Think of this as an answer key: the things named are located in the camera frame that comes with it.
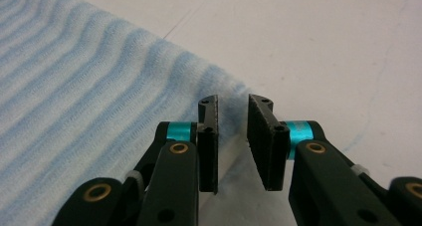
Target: cyan spacer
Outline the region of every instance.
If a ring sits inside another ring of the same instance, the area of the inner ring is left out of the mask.
[[[171,122],[167,128],[167,139],[190,141],[192,122]]]
[[[295,159],[296,146],[305,139],[313,139],[314,133],[310,124],[305,120],[285,121],[290,129],[291,150],[288,159]]]

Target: blue striped fabric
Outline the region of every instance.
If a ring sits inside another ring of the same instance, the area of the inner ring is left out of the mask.
[[[245,86],[82,0],[0,0],[0,224],[48,225],[83,182],[123,180],[163,120],[220,97],[222,147]]]

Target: white tabletop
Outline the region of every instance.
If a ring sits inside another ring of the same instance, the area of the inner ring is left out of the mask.
[[[317,120],[382,186],[422,177],[421,0],[87,1],[217,64],[279,120]],[[285,190],[265,192],[240,155],[200,225],[295,225],[293,163]]]

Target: metal pin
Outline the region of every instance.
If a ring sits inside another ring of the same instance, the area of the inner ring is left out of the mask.
[[[186,152],[188,150],[188,148],[189,147],[187,146],[187,144],[184,144],[184,143],[175,143],[175,144],[173,144],[173,145],[170,146],[170,151],[172,153],[180,154],[180,153]]]
[[[416,197],[422,199],[422,184],[410,182],[406,184],[406,189]]]
[[[111,193],[111,186],[106,183],[93,185],[84,194],[84,200],[87,202],[97,202],[106,198]]]
[[[308,143],[307,149],[314,152],[314,153],[324,153],[325,147],[317,143]]]

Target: white cable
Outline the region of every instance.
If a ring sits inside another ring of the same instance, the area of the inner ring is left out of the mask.
[[[359,176],[361,173],[365,173],[366,175],[369,176],[369,170],[365,167],[363,167],[360,164],[355,164],[354,166],[352,166],[351,171],[353,171],[354,174],[356,174],[357,176]]]
[[[145,190],[142,174],[137,170],[131,170],[126,174],[126,178],[133,178],[136,181],[137,194],[139,195],[139,200],[141,200],[143,197],[143,192]]]

